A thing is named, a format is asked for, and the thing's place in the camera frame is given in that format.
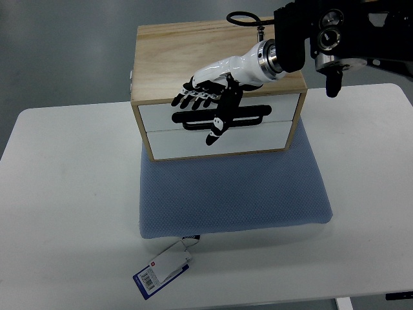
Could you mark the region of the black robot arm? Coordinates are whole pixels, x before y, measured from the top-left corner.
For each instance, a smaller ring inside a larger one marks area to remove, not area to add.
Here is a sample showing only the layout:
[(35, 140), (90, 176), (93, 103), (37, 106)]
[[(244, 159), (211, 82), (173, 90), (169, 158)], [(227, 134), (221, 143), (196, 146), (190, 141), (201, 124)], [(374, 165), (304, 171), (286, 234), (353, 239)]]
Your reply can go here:
[(412, 79), (412, 1), (294, 1), (275, 10), (273, 19), (235, 11), (227, 21), (274, 26), (273, 71), (301, 70), (308, 39), (330, 98), (341, 90), (343, 72), (358, 65)]

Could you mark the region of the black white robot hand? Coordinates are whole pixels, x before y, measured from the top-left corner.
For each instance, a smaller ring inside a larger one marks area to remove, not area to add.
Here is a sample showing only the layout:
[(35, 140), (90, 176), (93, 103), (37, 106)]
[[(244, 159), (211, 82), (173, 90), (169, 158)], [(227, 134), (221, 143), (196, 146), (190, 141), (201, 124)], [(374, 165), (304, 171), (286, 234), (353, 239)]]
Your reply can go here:
[(217, 103), (206, 144), (211, 146), (232, 124), (243, 93), (261, 88), (265, 83), (284, 77), (273, 39), (258, 42), (243, 56), (231, 56), (209, 64), (183, 84), (172, 100), (173, 107), (192, 109)]

